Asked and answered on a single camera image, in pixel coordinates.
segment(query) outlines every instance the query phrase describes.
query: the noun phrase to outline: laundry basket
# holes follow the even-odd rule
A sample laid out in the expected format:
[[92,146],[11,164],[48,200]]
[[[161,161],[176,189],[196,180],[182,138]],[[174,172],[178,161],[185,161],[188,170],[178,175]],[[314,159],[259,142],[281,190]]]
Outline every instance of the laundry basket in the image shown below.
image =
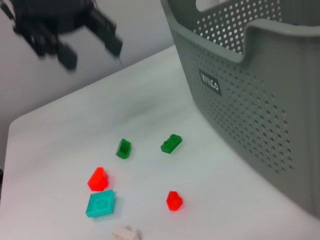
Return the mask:
[[256,171],[320,216],[320,2],[161,0],[197,107]]

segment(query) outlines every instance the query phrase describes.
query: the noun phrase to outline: robotic arm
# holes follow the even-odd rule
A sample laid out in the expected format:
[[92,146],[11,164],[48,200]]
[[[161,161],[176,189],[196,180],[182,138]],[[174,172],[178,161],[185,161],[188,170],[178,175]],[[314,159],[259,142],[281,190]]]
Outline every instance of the robotic arm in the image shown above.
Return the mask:
[[10,0],[14,14],[4,0],[0,7],[14,21],[14,32],[22,36],[39,57],[57,55],[69,71],[77,67],[78,56],[59,34],[86,26],[116,58],[123,42],[116,35],[116,25],[95,7],[95,0]]

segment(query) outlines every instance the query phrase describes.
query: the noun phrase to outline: toy brick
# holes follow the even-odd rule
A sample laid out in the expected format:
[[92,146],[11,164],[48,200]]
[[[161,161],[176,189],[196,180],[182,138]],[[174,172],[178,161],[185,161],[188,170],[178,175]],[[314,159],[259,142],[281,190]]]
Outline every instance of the toy brick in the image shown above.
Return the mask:
[[116,155],[121,159],[127,159],[131,151],[131,142],[122,139],[119,143]]
[[114,212],[116,194],[113,190],[91,194],[85,214],[89,218],[100,217]]
[[182,203],[183,200],[176,191],[169,192],[169,195],[166,199],[166,204],[168,205],[170,211],[177,211]]
[[108,176],[105,170],[97,167],[87,184],[92,191],[103,191],[108,186]]
[[172,134],[167,141],[163,143],[161,146],[161,150],[164,153],[171,154],[173,150],[178,147],[178,145],[182,142],[181,136]]
[[116,240],[140,240],[140,235],[137,231],[132,231],[128,227],[116,227],[112,232]]

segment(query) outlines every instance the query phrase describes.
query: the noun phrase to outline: basket label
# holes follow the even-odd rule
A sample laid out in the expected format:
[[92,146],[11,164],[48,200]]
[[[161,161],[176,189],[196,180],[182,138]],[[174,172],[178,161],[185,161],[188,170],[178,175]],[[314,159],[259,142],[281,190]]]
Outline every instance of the basket label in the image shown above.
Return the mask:
[[210,89],[212,89],[214,92],[222,96],[218,79],[202,71],[201,69],[199,69],[199,73],[201,76],[201,82],[207,87],[209,87]]

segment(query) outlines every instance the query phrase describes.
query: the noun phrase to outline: lego stud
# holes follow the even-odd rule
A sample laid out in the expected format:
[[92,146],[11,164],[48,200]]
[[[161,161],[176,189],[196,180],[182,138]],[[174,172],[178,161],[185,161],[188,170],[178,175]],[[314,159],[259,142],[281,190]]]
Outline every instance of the lego stud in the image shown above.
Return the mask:
[[176,191],[169,192],[169,195],[166,199],[166,204],[168,205],[170,211],[177,211],[182,203],[183,200]]

